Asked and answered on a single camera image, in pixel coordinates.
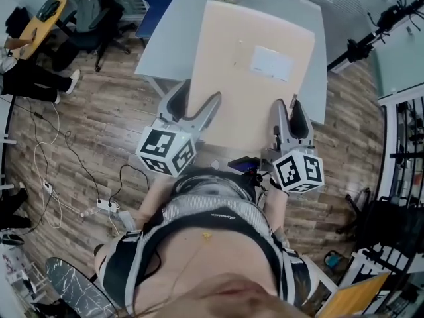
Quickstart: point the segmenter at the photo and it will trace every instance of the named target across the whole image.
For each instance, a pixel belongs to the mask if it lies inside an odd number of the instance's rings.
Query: black pants
[[[71,82],[71,78],[50,73],[27,60],[18,60],[3,74],[3,94],[55,102],[58,91],[67,91]],[[49,88],[37,86],[36,83]]]
[[[27,199],[27,191],[20,189],[17,194],[0,200],[0,230],[31,227],[31,220],[29,218],[14,215],[16,210]]]

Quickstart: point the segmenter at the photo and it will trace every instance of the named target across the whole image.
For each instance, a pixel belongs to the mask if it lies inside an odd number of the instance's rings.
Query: person's arm
[[[268,190],[264,212],[274,232],[277,231],[278,228],[281,227],[281,229],[283,229],[284,227],[288,197],[287,193],[276,189],[274,186],[271,186]]]
[[[16,50],[17,48],[21,48],[25,45],[32,44],[31,40],[21,40],[21,39],[12,39],[7,38],[5,43],[5,48],[7,50]]]
[[[164,174],[159,174],[156,177],[136,215],[138,230],[143,228],[143,225],[150,220],[162,204],[168,202],[175,180],[175,178]]]

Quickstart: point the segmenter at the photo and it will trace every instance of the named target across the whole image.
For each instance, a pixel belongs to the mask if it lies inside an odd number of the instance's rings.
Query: white table
[[[173,0],[138,63],[135,72],[145,76],[161,97],[166,92],[157,78],[191,79],[206,1]],[[308,0],[240,0],[239,5],[280,17],[315,33],[315,48],[299,100],[312,121],[324,123],[327,55],[320,6]]]
[[[6,102],[2,99],[0,99],[0,195],[1,191],[4,189],[11,189],[13,188],[13,185],[3,185],[3,178],[5,175],[4,172],[4,166],[3,166],[3,146],[5,144],[16,144],[15,140],[8,139],[8,135],[6,134],[6,128],[8,125],[9,120],[9,113],[12,111],[12,107],[10,102],[12,102],[12,95],[0,95],[1,98],[4,100],[7,100],[9,102]]]

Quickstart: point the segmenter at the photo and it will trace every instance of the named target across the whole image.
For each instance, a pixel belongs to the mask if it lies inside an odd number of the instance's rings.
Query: beige cardboard sheet
[[[290,105],[297,97],[314,44],[312,32],[288,21],[208,1],[187,115],[217,91],[223,99],[203,140],[251,152],[263,148],[271,104],[283,99]]]

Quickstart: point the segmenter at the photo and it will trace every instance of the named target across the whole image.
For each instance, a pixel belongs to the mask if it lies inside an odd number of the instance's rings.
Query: white paper label
[[[255,46],[250,70],[271,78],[288,81],[294,60],[262,46]]]

